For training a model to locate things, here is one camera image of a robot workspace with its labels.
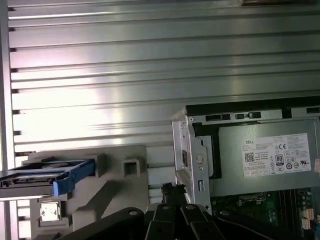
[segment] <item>white label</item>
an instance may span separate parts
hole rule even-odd
[[[306,133],[247,139],[242,145],[244,177],[311,170]]]

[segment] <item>ridged metal surface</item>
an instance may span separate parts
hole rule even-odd
[[[152,203],[174,180],[170,119],[184,105],[320,93],[320,5],[8,6],[15,152],[145,145]]]
[[[0,1],[0,171],[15,167],[7,0]],[[0,239],[18,239],[17,202],[0,202]]]

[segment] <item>motherboard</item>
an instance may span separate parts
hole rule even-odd
[[[221,208],[232,209],[315,239],[317,221],[310,188],[212,197],[211,205],[213,215]]]

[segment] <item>hard drive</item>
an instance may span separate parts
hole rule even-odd
[[[0,172],[0,198],[59,196],[95,175],[94,159],[63,160],[50,157]]]

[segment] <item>qr code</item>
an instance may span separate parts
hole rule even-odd
[[[255,154],[253,152],[247,152],[244,154],[245,162],[250,163],[255,161]]]

